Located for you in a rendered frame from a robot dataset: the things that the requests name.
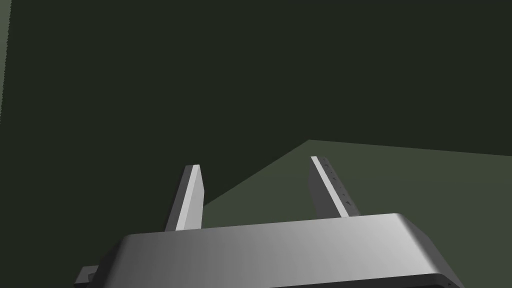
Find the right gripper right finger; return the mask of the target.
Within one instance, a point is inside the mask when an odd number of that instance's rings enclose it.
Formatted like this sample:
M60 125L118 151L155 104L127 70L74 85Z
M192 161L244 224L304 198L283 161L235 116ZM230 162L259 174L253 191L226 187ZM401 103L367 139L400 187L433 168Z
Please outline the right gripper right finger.
M318 219L360 217L361 215L335 169L325 157L310 158L308 190Z

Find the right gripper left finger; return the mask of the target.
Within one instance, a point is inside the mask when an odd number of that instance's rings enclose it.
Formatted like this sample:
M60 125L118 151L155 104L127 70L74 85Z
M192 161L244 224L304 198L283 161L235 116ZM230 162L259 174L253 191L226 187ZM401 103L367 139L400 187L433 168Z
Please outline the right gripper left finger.
M202 228L205 188L199 164L185 166L164 230Z

